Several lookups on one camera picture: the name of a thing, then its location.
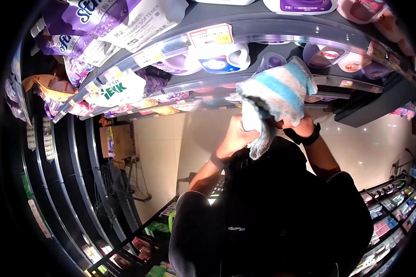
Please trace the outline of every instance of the black t-shirt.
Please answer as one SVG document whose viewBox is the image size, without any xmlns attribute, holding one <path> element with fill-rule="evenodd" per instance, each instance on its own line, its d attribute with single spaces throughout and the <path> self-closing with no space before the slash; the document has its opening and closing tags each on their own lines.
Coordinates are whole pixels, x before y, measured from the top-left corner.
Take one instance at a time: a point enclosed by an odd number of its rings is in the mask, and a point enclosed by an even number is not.
<svg viewBox="0 0 416 277">
<path fill-rule="evenodd" d="M 169 245 L 178 275 L 348 276 L 373 233 L 351 176 L 321 181 L 281 137 L 260 159 L 248 155 L 233 155 L 212 206 L 197 191 L 179 198 Z"/>
</svg>

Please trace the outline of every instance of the towel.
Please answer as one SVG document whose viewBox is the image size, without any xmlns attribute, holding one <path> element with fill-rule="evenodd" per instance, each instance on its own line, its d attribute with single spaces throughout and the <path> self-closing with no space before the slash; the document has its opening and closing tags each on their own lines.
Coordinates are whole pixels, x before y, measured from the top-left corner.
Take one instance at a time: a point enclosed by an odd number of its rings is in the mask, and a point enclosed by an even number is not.
<svg viewBox="0 0 416 277">
<path fill-rule="evenodd" d="M 238 83 L 237 93 L 243 101 L 244 129 L 260 132 L 259 137 L 248 145 L 251 148 L 249 157 L 257 160 L 268 150 L 276 134 L 276 128 L 269 126 L 266 119 L 272 116 L 281 121 L 282 117 L 288 117 L 294 127 L 299 125 L 304 116 L 305 97 L 316 94 L 317 85 L 305 63 L 294 56 L 287 64 Z"/>
</svg>

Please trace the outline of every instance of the purple packaging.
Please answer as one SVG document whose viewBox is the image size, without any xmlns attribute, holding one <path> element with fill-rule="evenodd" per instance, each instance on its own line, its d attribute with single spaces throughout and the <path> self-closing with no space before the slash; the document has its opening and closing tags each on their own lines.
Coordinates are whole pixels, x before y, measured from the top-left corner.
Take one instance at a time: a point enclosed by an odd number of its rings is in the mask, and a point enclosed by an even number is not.
<svg viewBox="0 0 416 277">
<path fill-rule="evenodd" d="M 349 51 L 332 46 L 307 43 L 303 49 L 305 64 L 314 68 L 326 68 L 345 58 Z"/>
<path fill-rule="evenodd" d="M 393 70 L 375 60 L 372 60 L 367 66 L 362 67 L 362 73 L 371 80 L 379 79 L 390 72 L 393 72 Z"/>
</svg>

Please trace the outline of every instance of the price tag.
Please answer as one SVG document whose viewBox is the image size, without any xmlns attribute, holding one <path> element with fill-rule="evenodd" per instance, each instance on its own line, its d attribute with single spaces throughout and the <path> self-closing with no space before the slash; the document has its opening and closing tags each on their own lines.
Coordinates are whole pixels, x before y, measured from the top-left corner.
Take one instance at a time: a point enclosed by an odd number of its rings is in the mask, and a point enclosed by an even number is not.
<svg viewBox="0 0 416 277">
<path fill-rule="evenodd" d="M 86 86 L 85 89 L 89 92 L 89 93 L 94 93 L 95 91 L 98 91 L 99 88 L 94 84 L 93 81 L 90 81 Z"/>
<path fill-rule="evenodd" d="M 123 73 L 117 66 L 113 66 L 108 71 L 103 73 L 103 76 L 106 78 L 106 80 L 108 80 L 108 82 L 113 82 L 122 77 Z"/>
<path fill-rule="evenodd" d="M 400 67 L 400 60 L 396 58 L 394 55 L 389 54 L 388 55 L 388 65 L 394 69 L 397 70 Z"/>
<path fill-rule="evenodd" d="M 165 55 L 162 53 L 162 47 L 158 45 L 147 48 L 133 55 L 134 61 L 138 66 L 140 66 L 140 68 L 157 63 L 164 58 Z"/>
<path fill-rule="evenodd" d="M 352 87 L 352 81 L 343 80 L 343 81 L 340 82 L 340 86 L 350 88 L 350 87 Z"/>
<path fill-rule="evenodd" d="M 371 41 L 366 53 L 379 63 L 382 63 L 386 56 L 386 50 L 374 41 Z"/>
<path fill-rule="evenodd" d="M 237 92 L 235 92 L 235 93 L 230 93 L 230 98 L 231 98 L 231 101 L 239 101 L 239 100 L 242 100 L 242 99 L 238 96 L 238 93 L 237 93 Z"/>
<path fill-rule="evenodd" d="M 187 34 L 195 48 L 234 43 L 232 27 L 226 23 L 192 30 Z"/>
<path fill-rule="evenodd" d="M 75 105 L 77 105 L 77 103 L 72 99 L 68 103 L 73 107 L 75 107 Z"/>
<path fill-rule="evenodd" d="M 379 93 L 380 88 L 378 86 L 372 86 L 370 91 L 373 92 L 373 93 Z"/>
</svg>

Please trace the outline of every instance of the label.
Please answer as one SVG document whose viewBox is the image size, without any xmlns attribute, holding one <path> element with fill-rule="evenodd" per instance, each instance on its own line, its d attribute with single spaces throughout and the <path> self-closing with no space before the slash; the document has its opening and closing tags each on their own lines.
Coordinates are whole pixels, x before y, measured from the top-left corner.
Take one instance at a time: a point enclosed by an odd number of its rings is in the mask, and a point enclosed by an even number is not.
<svg viewBox="0 0 416 277">
<path fill-rule="evenodd" d="M 353 83 L 352 81 L 343 80 L 343 81 L 340 82 L 340 86 L 350 88 L 350 87 L 352 87 L 352 83 Z"/>
<path fill-rule="evenodd" d="M 240 70 L 239 67 L 228 63 L 225 55 L 214 58 L 199 59 L 200 64 L 210 73 L 227 73 Z"/>
<path fill-rule="evenodd" d="M 372 86 L 370 92 L 379 93 L 380 92 L 380 88 L 378 86 Z"/>
<path fill-rule="evenodd" d="M 106 78 L 108 82 L 113 82 L 120 77 L 123 76 L 123 73 L 120 71 L 120 69 L 117 66 L 113 66 L 108 71 L 103 73 L 103 76 Z"/>
<path fill-rule="evenodd" d="M 77 103 L 72 99 L 68 103 L 73 107 L 75 107 L 75 105 L 77 105 Z"/>
<path fill-rule="evenodd" d="M 193 30 L 187 34 L 189 41 L 195 48 L 234 43 L 232 27 L 226 23 Z"/>
<path fill-rule="evenodd" d="M 281 0 L 280 9 L 283 12 L 325 12 L 331 9 L 332 2 L 326 0 Z"/>
<path fill-rule="evenodd" d="M 382 0 L 355 0 L 349 12 L 356 19 L 368 22 L 384 5 L 385 2 Z"/>
<path fill-rule="evenodd" d="M 313 76 L 316 85 L 326 85 L 326 76 Z"/>
<path fill-rule="evenodd" d="M 386 56 L 386 50 L 374 41 L 371 41 L 366 53 L 379 63 L 382 63 Z"/>
<path fill-rule="evenodd" d="M 396 56 L 388 54 L 388 65 L 393 69 L 397 70 L 400 67 L 400 60 Z"/>
<path fill-rule="evenodd" d="M 162 53 L 162 47 L 155 45 L 135 53 L 133 59 L 140 68 L 144 68 L 145 66 L 164 60 L 165 55 Z"/>
<path fill-rule="evenodd" d="M 99 88 L 94 84 L 93 81 L 90 81 L 86 86 L 85 89 L 89 92 L 89 93 L 94 93 L 96 91 L 99 90 Z"/>
</svg>

